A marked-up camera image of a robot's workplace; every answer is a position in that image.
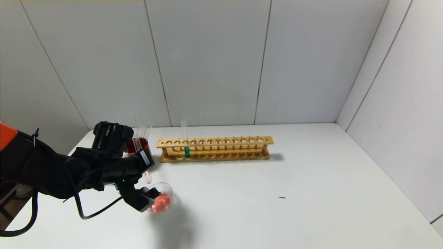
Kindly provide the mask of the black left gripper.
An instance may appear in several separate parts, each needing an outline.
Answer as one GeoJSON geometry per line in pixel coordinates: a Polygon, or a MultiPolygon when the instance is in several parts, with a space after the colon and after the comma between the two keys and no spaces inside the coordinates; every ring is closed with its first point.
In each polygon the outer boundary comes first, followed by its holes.
{"type": "Polygon", "coordinates": [[[151,180],[150,170],[154,165],[155,162],[148,149],[142,149],[133,154],[124,153],[123,157],[117,160],[117,176],[127,179],[143,176],[146,180],[151,180]]]}

